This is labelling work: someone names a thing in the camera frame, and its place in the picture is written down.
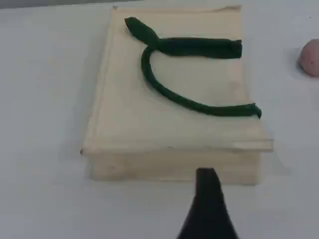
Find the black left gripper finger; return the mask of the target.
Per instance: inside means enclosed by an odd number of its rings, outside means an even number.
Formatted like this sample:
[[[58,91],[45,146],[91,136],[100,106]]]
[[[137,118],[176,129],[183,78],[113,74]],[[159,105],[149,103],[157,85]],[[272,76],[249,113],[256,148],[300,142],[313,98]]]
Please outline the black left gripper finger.
[[[214,168],[196,170],[195,194],[179,239],[238,239]]]

